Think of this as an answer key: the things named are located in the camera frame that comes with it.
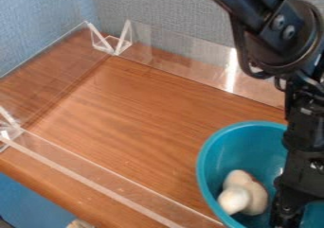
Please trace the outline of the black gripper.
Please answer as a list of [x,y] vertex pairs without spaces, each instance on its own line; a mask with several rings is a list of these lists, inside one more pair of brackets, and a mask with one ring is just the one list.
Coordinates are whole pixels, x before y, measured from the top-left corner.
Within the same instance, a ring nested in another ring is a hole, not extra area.
[[276,179],[271,227],[299,228],[315,198],[324,198],[324,151],[288,149],[284,172]]

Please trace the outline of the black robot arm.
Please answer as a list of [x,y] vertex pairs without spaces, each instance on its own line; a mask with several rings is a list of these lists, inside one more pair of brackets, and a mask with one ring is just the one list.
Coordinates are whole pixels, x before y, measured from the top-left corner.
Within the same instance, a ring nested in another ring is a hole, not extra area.
[[243,71],[286,93],[288,150],[276,178],[271,225],[298,228],[324,201],[324,18],[304,0],[213,0],[231,17]]

